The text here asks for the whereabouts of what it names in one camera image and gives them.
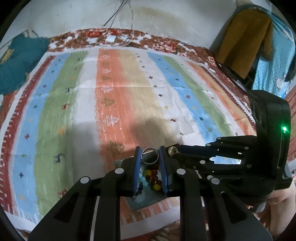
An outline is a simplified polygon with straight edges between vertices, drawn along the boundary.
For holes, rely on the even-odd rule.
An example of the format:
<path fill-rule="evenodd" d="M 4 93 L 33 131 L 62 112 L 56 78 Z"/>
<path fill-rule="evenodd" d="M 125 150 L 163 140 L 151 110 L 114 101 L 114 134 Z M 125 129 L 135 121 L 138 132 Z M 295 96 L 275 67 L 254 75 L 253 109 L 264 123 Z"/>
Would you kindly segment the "right hand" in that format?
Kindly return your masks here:
<path fill-rule="evenodd" d="M 253 213 L 273 238 L 279 237 L 295 215 L 295 184 L 274 190 L 262 212 Z"/>

